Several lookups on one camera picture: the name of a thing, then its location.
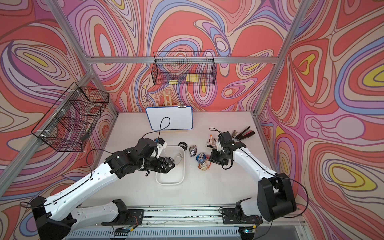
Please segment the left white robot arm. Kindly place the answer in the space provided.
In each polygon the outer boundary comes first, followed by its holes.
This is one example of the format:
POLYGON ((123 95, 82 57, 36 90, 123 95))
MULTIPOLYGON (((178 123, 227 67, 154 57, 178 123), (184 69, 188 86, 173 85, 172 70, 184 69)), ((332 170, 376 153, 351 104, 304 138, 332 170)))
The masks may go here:
POLYGON ((62 240, 75 230, 96 224, 140 225, 121 199, 96 207, 84 208, 81 204, 99 190, 135 171, 167 174, 174 167, 174 159, 161 157, 158 150, 144 155, 133 148, 113 153, 89 175, 65 190, 31 201, 40 239, 62 240))

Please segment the blue transparent watch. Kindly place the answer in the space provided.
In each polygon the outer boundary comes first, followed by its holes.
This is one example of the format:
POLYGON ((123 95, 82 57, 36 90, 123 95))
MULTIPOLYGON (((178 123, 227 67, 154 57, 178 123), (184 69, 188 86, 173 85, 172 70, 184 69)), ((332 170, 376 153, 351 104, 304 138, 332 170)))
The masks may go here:
POLYGON ((200 153, 196 156, 197 162, 203 162, 207 160, 207 155, 205 153, 200 153))

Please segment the dark brown leather watch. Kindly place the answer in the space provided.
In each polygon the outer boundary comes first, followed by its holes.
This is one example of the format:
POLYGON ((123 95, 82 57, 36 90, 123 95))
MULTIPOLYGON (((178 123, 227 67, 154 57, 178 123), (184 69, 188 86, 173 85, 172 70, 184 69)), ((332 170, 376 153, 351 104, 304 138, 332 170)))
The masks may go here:
POLYGON ((183 155, 181 153, 177 153, 177 155, 174 158, 174 164, 178 165, 183 159, 184 159, 183 155))

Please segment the beige strap watch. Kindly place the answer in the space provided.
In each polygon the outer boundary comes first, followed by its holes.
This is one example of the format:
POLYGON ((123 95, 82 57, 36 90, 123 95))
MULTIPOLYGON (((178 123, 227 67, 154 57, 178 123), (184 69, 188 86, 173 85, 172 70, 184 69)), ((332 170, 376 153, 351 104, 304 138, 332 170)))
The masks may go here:
POLYGON ((210 165, 211 165, 211 162, 205 161, 204 163, 199 164, 199 167, 200 167, 200 170, 202 170, 204 172, 204 171, 207 171, 210 168, 210 165))

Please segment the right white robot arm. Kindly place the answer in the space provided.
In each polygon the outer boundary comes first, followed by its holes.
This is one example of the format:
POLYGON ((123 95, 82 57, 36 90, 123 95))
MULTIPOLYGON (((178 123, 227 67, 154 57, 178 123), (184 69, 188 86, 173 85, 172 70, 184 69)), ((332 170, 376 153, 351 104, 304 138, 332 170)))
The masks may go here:
POLYGON ((278 174, 258 160, 242 142, 235 142, 229 132, 220 132, 210 162, 224 168, 241 166, 258 184, 257 198, 239 201, 240 216, 262 216, 271 222, 297 210, 291 179, 278 174))

